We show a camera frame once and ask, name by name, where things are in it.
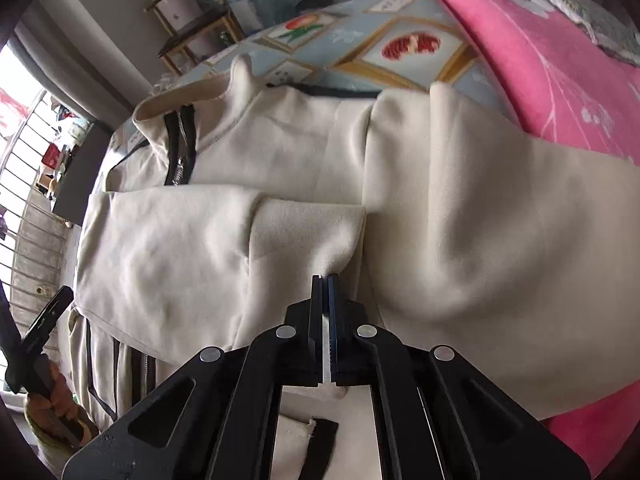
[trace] metal screw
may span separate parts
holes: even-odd
[[[215,361],[220,359],[221,355],[222,352],[220,351],[220,348],[216,348],[215,346],[207,346],[200,351],[200,360],[205,363],[214,363]]]
[[[296,329],[290,325],[279,326],[276,330],[276,336],[280,339],[291,339],[296,335]]]
[[[456,353],[448,346],[438,346],[433,351],[433,355],[436,356],[438,361],[451,361],[456,356]]]
[[[360,337],[373,337],[378,333],[378,329],[372,325],[360,325],[357,332]]]

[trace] zipper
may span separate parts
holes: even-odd
[[[164,116],[169,138],[169,168],[165,186],[188,184],[196,162],[196,127],[193,105],[184,105],[178,112]]]
[[[184,105],[180,107],[180,111],[166,114],[164,126],[169,140],[169,168],[164,185],[188,184],[196,162],[196,126],[193,105]],[[138,370],[140,370],[139,399],[144,399],[156,387],[156,359],[141,352],[140,357],[140,364],[134,364],[134,368],[138,366]]]
[[[196,126],[193,105],[184,105],[178,112],[180,142],[178,144],[178,164],[174,175],[174,186],[188,184],[196,163]]]
[[[156,358],[145,355],[142,359],[142,384],[140,399],[144,399],[156,388]]]

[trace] gray curtain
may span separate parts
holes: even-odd
[[[112,130],[131,115],[133,105],[71,43],[38,0],[7,44],[34,78],[76,114]]]

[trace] jacket collar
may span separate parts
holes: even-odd
[[[251,59],[237,56],[226,73],[145,99],[134,110],[133,123],[154,151],[166,158],[168,136],[164,115],[193,104],[196,150],[200,151],[229,131],[264,88],[262,79],[252,75]]]

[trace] black device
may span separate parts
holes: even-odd
[[[405,346],[338,277],[249,347],[201,350],[67,463],[63,480],[268,480],[284,385],[369,384],[383,480],[588,480],[585,463],[448,347]]]
[[[11,315],[10,304],[0,282],[0,348],[7,361],[4,381],[15,394],[24,388],[27,393],[49,398],[54,381],[49,370],[49,358],[42,349],[49,340],[56,322],[74,300],[73,291],[63,285],[33,321],[24,337]],[[84,429],[77,420],[58,418],[49,410],[49,420],[72,447],[79,447]]]

